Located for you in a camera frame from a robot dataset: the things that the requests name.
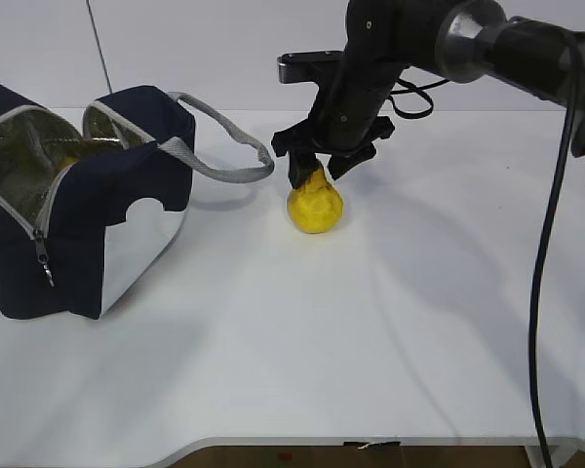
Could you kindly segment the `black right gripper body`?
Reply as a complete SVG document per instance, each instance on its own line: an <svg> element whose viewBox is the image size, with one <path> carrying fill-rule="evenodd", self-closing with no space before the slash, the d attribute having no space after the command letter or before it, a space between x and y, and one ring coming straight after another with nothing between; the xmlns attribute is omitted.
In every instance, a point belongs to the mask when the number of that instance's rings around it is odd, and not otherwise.
<svg viewBox="0 0 585 468"><path fill-rule="evenodd" d="M394 130L385 120L378 128L372 126L394 86L390 67L373 66L366 73L341 58L332 80L317 86L306 119L274 134L271 144L277 156L292 151L346 156Z"/></svg>

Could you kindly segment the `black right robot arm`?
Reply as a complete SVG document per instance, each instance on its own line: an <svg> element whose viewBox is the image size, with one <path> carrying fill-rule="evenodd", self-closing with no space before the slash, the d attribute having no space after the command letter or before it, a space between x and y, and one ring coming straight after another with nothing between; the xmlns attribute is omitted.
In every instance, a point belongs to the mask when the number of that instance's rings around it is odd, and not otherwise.
<svg viewBox="0 0 585 468"><path fill-rule="evenodd" d="M394 130L381 107L410 67L460 84L490 76L573 110L570 151L585 157L585 32L507 17L494 1L352 1L345 28L341 51L278 60L282 83L318 87L307 118L272 139L293 188L320 155L333 178L375 155L374 142Z"/></svg>

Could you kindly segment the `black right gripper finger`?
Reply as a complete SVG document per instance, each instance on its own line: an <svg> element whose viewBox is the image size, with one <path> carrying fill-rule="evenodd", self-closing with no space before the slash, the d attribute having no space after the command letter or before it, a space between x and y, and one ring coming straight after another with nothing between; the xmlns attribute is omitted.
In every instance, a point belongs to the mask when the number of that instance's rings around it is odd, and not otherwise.
<svg viewBox="0 0 585 468"><path fill-rule="evenodd" d="M352 169L367 162L375 156L375 147L372 143L361 147L356 152L343 156L332 155L328 162L328 171L332 179L340 179Z"/></svg>
<svg viewBox="0 0 585 468"><path fill-rule="evenodd" d="M289 161L292 188L300 188L318 170L318 159L313 152L292 151Z"/></svg>

